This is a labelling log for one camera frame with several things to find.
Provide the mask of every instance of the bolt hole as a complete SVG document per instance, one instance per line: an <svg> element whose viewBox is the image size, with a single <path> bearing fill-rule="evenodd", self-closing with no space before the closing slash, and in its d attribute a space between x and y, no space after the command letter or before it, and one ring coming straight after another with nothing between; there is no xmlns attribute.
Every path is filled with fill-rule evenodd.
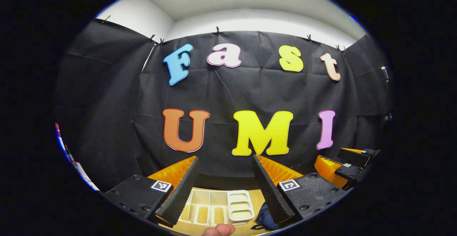
<svg viewBox="0 0 457 236"><path fill-rule="evenodd" d="M141 209L144 211L151 211L151 208L147 206L141 206Z"/></svg>

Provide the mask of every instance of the yellow letter m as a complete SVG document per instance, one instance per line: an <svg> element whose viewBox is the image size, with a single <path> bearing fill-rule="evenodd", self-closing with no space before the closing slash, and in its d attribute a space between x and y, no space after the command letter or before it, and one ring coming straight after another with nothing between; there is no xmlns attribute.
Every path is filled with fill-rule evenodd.
<svg viewBox="0 0 457 236"><path fill-rule="evenodd" d="M289 124L293 114L288 111L276 112L270 123L263 129L263 126L254 111L238 111L233 114L238 121L238 142L232 150L235 156L249 156L252 150L248 147L249 140L256 153L260 155L271 140L271 145L266 150L268 155L284 155L289 153L287 147L287 135Z"/></svg>

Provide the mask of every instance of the wooden table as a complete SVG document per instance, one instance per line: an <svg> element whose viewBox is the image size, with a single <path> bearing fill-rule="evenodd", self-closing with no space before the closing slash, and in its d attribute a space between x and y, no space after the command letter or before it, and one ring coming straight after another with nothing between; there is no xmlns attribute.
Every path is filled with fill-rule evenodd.
<svg viewBox="0 0 457 236"><path fill-rule="evenodd" d="M250 228L254 225L256 225L256 219L258 215L258 211L260 210L261 206L265 202L265 199L262 195L262 192L258 190L248 190L249 195L251 197L251 202L252 206L254 209L254 217L245 225L242 226L235 226L235 232L232 234L232 236L258 236L260 234L266 235L268 234L267 230L261 229L261 230L251 230ZM206 228L209 226L201 226L201 225L196 225L196 224L190 224L190 223L184 223L181 221L178 221L178 223L173 226L173 228L169 228L168 226L163 226L167 229L177 231L180 233L184 233L187 235L191 236L201 236Z"/></svg>

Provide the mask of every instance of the hand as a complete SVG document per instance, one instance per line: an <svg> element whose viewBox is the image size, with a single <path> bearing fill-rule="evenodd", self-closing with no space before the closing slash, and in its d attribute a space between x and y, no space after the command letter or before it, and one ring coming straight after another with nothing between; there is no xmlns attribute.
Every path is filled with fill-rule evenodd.
<svg viewBox="0 0 457 236"><path fill-rule="evenodd" d="M218 224L216 228L206 228L202 236L230 236L235 231L235 226Z"/></svg>

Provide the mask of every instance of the blue letter f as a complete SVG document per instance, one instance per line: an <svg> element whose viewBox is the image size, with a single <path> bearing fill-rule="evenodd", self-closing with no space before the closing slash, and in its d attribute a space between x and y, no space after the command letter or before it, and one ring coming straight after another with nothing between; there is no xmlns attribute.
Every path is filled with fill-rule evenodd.
<svg viewBox="0 0 457 236"><path fill-rule="evenodd" d="M183 70L181 65L189 66L191 59L187 53L183 52L189 52L192 49L193 46L191 44L186 44L164 58L164 62L167 63L170 71L170 86L175 85L189 74L189 71Z"/></svg>

